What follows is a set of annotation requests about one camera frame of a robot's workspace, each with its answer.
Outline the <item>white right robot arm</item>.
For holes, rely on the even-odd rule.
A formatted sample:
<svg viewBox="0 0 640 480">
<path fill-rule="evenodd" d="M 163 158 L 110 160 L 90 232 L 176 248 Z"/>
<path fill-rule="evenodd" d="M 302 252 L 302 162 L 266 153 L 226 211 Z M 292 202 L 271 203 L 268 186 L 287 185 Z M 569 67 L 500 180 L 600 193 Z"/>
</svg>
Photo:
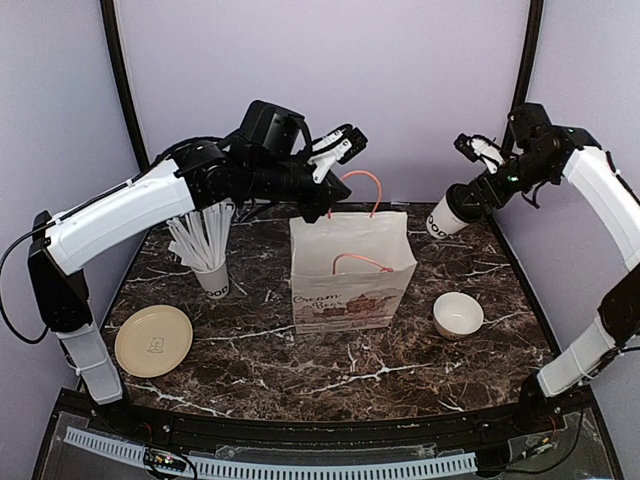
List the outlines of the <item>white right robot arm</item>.
<svg viewBox="0 0 640 480">
<path fill-rule="evenodd" d="M 553 123 L 542 105 L 524 103 L 514 108 L 508 126 L 516 152 L 480 134 L 456 138 L 455 148 L 484 168 L 473 180 L 454 184 L 446 192 L 443 202 L 455 229 L 505 207 L 515 195 L 536 205 L 541 187 L 567 182 L 591 209 L 597 228 L 609 235 L 608 244 L 625 268 L 586 330 L 533 375 L 523 390 L 531 396 L 511 410 L 511 426 L 530 434 L 549 416 L 544 398 L 557 397 L 595 378 L 639 334 L 639 197 L 610 152 L 587 130 Z"/>
</svg>

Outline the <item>black plastic cup lid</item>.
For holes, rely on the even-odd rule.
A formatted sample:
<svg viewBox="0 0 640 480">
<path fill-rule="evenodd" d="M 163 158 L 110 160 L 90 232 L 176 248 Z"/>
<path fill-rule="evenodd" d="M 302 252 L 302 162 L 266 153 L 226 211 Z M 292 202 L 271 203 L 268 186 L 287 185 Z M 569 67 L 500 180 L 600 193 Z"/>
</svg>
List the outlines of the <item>black plastic cup lid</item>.
<svg viewBox="0 0 640 480">
<path fill-rule="evenodd" d="M 447 206 L 457 219 L 464 223 L 473 223 L 481 216 L 473 191 L 469 185 L 456 183 L 445 194 Z"/>
</svg>

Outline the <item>white paper coffee cup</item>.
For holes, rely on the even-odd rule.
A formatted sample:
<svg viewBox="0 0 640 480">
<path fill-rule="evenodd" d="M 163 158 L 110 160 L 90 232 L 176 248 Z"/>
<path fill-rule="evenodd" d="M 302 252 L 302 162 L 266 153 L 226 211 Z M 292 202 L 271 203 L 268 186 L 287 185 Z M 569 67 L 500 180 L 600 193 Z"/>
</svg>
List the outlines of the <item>white paper coffee cup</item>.
<svg viewBox="0 0 640 480">
<path fill-rule="evenodd" d="M 442 239 L 467 227 L 468 223 L 460 219 L 449 206 L 443 196 L 426 219 L 429 234 L 435 239 Z"/>
</svg>

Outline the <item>white cream bear paper bag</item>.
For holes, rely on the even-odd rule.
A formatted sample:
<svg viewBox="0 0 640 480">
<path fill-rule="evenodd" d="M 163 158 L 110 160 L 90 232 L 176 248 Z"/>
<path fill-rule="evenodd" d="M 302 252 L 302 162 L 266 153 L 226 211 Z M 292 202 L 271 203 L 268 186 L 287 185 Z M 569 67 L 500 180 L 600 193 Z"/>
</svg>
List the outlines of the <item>white cream bear paper bag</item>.
<svg viewBox="0 0 640 480">
<path fill-rule="evenodd" d="M 289 221 L 291 305 L 298 334 L 384 328 L 417 266 L 405 212 L 330 212 Z"/>
</svg>

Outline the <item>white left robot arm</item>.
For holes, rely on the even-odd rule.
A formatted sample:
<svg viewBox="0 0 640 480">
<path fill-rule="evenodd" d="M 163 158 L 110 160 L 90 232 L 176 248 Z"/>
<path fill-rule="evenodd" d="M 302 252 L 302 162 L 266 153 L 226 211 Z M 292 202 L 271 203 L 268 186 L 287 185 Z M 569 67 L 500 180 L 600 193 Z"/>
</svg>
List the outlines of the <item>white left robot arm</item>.
<svg viewBox="0 0 640 480">
<path fill-rule="evenodd" d="M 351 194 L 332 166 L 346 164 L 366 144 L 351 124 L 313 138 L 303 115 L 255 100 L 225 137 L 178 142 L 137 176 L 69 211 L 35 217 L 21 238 L 30 243 L 27 269 L 40 317 L 117 434 L 134 435 L 141 415 L 124 400 L 120 375 L 94 323 L 85 265 L 161 222 L 223 201 L 237 207 L 255 200 L 294 203 L 303 220 L 314 223 Z"/>
</svg>

